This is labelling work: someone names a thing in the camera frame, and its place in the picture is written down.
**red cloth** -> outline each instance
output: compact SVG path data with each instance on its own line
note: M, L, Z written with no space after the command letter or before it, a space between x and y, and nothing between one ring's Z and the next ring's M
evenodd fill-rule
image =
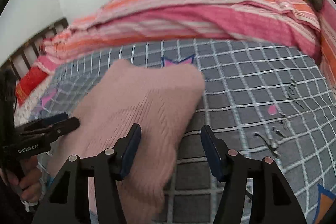
M15 94L19 106L28 98L31 92L48 76L39 67L32 67L16 86Z

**bedding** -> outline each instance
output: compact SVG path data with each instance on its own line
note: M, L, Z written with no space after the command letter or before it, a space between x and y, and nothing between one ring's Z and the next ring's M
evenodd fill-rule
M297 47L320 61L320 25L303 0L112 0L44 40L71 60L108 46L174 38L234 38Z
M52 76L48 76L47 78L45 78L45 80L43 80L41 84L38 85L35 90L33 90L33 92L31 92L31 94L28 96L28 98L26 98L21 106L16 105L16 109L14 112L15 127L18 127L28 122L31 111L34 109L38 100L44 94L44 91L50 84L51 79Z
M57 58L53 58L52 56L40 55L32 66L40 68L41 71L48 75L53 75L61 63Z
M161 67L162 56L180 61L192 54L206 90L180 143L162 213L153 221L212 223L224 184L211 176L200 142L200 129L209 124L229 148L258 160L273 157L311 223L318 184L336 191L336 102L314 61L296 49L272 43L176 39L101 50L59 67L46 90L57 89L56 94L45 106L38 103L31 118L71 113L119 58L150 68ZM291 99L287 95L293 85L296 95ZM275 155L268 148L271 142L277 146ZM39 156L42 166L54 150ZM50 178L46 172L43 176ZM251 183L247 182L248 191ZM250 209L246 198L242 223L248 223Z
M161 58L162 67L170 67L170 66L174 66L174 65L177 65L177 64L192 64L193 61L194 61L194 58L195 58L195 54L192 54L191 56L189 56L189 57L187 57L183 60L174 61L174 60L171 60L171 59L163 56Z
M320 22L320 31L321 34L317 34L316 36L316 56L313 57L317 63L320 63L320 69L322 70L323 74L327 77L328 83L335 88L336 86L336 32L335 32L335 26L333 22L336 21L336 5L333 2L333 0L303 0L305 1L308 5L310 5L314 11L316 12L316 15L318 16L318 20ZM250 12L258 13L257 10L253 11L250 8ZM195 26L190 26L190 24L183 24L183 21L180 19L180 21L177 20L177 18L162 18L162 15L151 15L151 14L143 14L143 20L156 20L157 25L155 26L148 26L148 24L144 24L142 22L141 18L135 18L133 21L127 22L119 22L119 26L115 26L114 32L116 33L122 33L124 31L125 33L128 33L129 37L126 35L124 37L119 37L118 39L115 40L115 42L119 44L125 44L133 41L145 41L145 40L162 40L162 39L174 39L174 38L200 38L200 37L205 37L205 38L212 38L212 39L218 39L218 38L235 38L235 39L244 39L242 36L229 36L227 33L220 32L218 29L218 26L216 24L209 24L210 22L204 21L204 17L201 17L201 20L199 22L199 25L197 28ZM194 15L191 15L191 17L188 18L189 22L190 21L195 21L195 18L193 18ZM78 20L77 23L83 22L92 22L96 18L96 15L92 15L86 18L82 18L81 20ZM204 27L204 24L206 26L206 29L209 30L209 33L199 33L197 30L202 30ZM164 34L159 33L157 29L164 30ZM181 33L178 32L179 29L183 29L184 33L183 36ZM61 41L66 41L69 37L72 36L72 32L65 32L63 36L58 37ZM96 48L102 48L102 47L107 47L106 41L100 40L100 43L98 45L95 45ZM266 41L269 42L277 42L277 41L272 41L271 39L267 39ZM52 55L55 54L55 51L57 51L57 44L53 45L51 41L46 41L46 46L51 47L49 48L50 52L52 52Z

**patterned quilt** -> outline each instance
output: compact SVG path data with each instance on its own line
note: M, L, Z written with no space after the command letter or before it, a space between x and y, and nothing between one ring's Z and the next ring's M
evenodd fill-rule
M293 48L190 39L101 50L58 68L45 96L57 92L44 106L38 104L31 118L71 113L118 58L160 68L162 56L182 60L192 54L206 90L180 144L165 207L153 222L213 222L224 184L211 175L200 142L200 129L209 124L217 138L246 157L273 157L311 223L318 183L336 191L336 106L314 61ZM40 155L44 169L52 153ZM48 179L45 172L43 179ZM253 191L250 180L247 190ZM250 210L246 197L242 223L248 223Z

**pink striped blanket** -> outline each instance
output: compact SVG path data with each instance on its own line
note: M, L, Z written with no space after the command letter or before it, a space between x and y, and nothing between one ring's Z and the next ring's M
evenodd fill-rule
M244 39L296 47L317 63L320 24L303 0L111 0L45 40L61 62L103 47L173 38Z
M321 25L322 61L320 70L327 78L330 87L336 90L336 4L324 0L319 13Z

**blue gripper pad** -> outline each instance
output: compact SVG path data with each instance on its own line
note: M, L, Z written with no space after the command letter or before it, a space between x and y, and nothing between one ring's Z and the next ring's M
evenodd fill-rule
M121 138L117 141L115 145L115 150L117 152L117 157L121 156L121 168L120 168L120 177L123 179L127 176L131 170L135 154L137 153L138 146L141 140L141 127L137 123L134 123L128 132L127 136ZM116 147L118 142L122 141L122 147L119 149Z
M224 181L224 172L221 164L221 156L216 148L217 138L207 124L201 128L201 142L208 160L211 173L219 182Z

